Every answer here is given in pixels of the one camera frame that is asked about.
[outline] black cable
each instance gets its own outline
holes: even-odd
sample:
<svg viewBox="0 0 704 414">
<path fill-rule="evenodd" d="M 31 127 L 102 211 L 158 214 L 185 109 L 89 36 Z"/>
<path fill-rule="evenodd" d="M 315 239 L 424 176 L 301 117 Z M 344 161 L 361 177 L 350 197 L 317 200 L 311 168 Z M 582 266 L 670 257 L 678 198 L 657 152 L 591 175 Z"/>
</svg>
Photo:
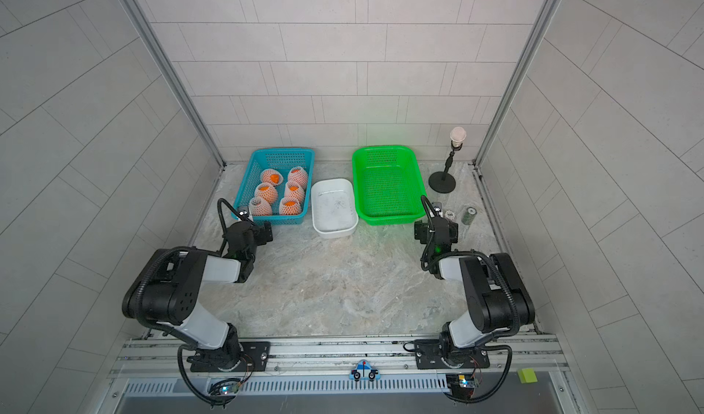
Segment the black cable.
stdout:
<svg viewBox="0 0 704 414">
<path fill-rule="evenodd" d="M 178 362 L 178 371 L 181 373 L 181 378 L 183 379 L 183 382 L 186 384 L 188 389 L 191 390 L 191 392 L 199 398 L 201 401 L 206 402 L 210 407 L 212 408 L 213 406 L 225 406 L 231 401 L 234 400 L 235 396 L 223 396 L 221 398 L 214 399 L 212 397 L 206 396 L 205 394 L 201 393 L 191 382 L 191 380 L 188 378 L 188 375 L 186 374 L 186 369 L 183 366 L 183 350 L 192 350 L 194 347 L 191 347 L 189 345 L 180 345 L 178 347 L 178 351 L 176 352 L 176 358 Z"/>
<path fill-rule="evenodd" d="M 484 346 L 482 347 L 484 350 L 487 351 L 500 351 L 500 350 L 506 350 L 506 365 L 504 366 L 503 373 L 498 378 L 498 381 L 496 384 L 494 384 L 494 387 L 488 390 L 488 392 L 477 396 L 477 397 L 472 397 L 469 399 L 463 399 L 461 397 L 454 397 L 452 394 L 444 393 L 445 397 L 450 399 L 451 401 L 455 402 L 460 402 L 460 403 L 479 403 L 487 400 L 489 397 L 493 396 L 499 388 L 501 388 L 501 385 L 503 385 L 503 382 L 506 380 L 506 377 L 508 377 L 508 370 L 511 368 L 511 359 L 513 358 L 513 350 L 511 347 L 508 345 L 496 345 L 492 347 L 487 347 Z"/>
</svg>

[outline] black lamp stand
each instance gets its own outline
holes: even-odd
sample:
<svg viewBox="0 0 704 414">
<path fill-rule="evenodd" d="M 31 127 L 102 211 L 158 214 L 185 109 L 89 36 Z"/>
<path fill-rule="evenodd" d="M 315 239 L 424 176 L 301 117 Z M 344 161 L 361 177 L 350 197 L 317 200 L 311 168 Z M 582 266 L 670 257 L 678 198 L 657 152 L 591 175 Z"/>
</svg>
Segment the black lamp stand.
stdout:
<svg viewBox="0 0 704 414">
<path fill-rule="evenodd" d="M 459 146 L 454 146 L 451 142 L 450 147 L 452 148 L 452 151 L 450 151 L 450 157 L 448 157 L 445 161 L 445 171 L 433 172 L 428 179 L 430 189 L 435 192 L 439 192 L 440 194 L 447 194 L 448 192 L 454 191 L 455 185 L 457 184 L 457 182 L 455 182 L 455 178 L 447 172 L 452 166 L 452 158 L 455 155 L 455 151 L 460 151 L 462 149 L 462 144 Z"/>
</svg>

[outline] marble floor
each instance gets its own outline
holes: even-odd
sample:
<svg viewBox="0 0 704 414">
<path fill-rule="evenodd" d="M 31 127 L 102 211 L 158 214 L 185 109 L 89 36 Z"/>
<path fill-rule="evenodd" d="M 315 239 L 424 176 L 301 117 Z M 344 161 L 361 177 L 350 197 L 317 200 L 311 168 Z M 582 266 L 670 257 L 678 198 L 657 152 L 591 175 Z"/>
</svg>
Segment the marble floor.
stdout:
<svg viewBox="0 0 704 414">
<path fill-rule="evenodd" d="M 420 162 L 430 201 L 459 215 L 473 206 L 470 225 L 460 223 L 453 248 L 498 251 L 479 190 L 467 163 L 451 174 L 458 187 L 437 194 L 428 176 L 442 162 Z M 196 246 L 218 250 L 221 243 L 216 201 L 237 195 L 245 165 L 225 168 L 215 197 L 196 237 Z M 344 177 L 352 181 L 351 163 L 315 163 L 312 180 Z M 225 214 L 228 224 L 232 221 Z M 274 226 L 274 241 L 260 246 L 254 271 L 244 284 L 204 285 L 199 299 L 206 309 L 237 327 L 240 336 L 309 336 L 435 333 L 467 310 L 460 282 L 444 281 L 420 269 L 423 245 L 413 239 L 413 224 L 370 226 L 359 221 L 356 232 L 322 239 L 312 227 L 310 208 L 302 225 Z"/>
</svg>

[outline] yellow sponge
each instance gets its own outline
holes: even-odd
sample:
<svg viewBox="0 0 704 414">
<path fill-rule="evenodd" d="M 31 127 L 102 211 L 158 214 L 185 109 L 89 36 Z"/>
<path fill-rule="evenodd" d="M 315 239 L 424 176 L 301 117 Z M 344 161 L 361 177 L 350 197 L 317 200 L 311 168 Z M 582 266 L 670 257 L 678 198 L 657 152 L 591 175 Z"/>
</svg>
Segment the yellow sponge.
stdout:
<svg viewBox="0 0 704 414">
<path fill-rule="evenodd" d="M 522 384 L 532 384 L 538 382 L 538 377 L 535 375 L 535 371 L 532 368 L 523 368 L 518 370 L 518 378 L 521 379 Z"/>
</svg>

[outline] blue plastic basket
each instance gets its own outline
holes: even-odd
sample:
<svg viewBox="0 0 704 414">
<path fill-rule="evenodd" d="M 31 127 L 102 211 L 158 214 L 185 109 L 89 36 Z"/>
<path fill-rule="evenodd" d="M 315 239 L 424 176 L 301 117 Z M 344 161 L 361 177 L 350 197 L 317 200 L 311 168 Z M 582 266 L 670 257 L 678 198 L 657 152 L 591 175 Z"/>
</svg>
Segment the blue plastic basket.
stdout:
<svg viewBox="0 0 704 414">
<path fill-rule="evenodd" d="M 284 176 L 284 179 L 287 179 L 289 171 L 294 166 L 302 166 L 305 172 L 308 173 L 308 186 L 305 188 L 305 203 L 302 205 L 302 212 L 297 216 L 252 216 L 252 220 L 257 224 L 268 221 L 272 225 L 300 225 L 304 221 L 305 213 L 308 212 L 308 202 L 311 201 L 312 166 L 314 160 L 315 152 L 307 148 L 269 148 L 253 152 L 233 206 L 239 208 L 249 204 L 250 199 L 254 197 L 254 190 L 261 183 L 259 175 L 267 168 L 277 170 Z M 276 187 L 279 193 L 279 200 L 284 198 L 285 186 L 286 183 L 281 183 Z M 279 202 L 277 201 L 271 208 L 274 210 L 274 214 L 277 214 L 279 212 Z"/>
</svg>

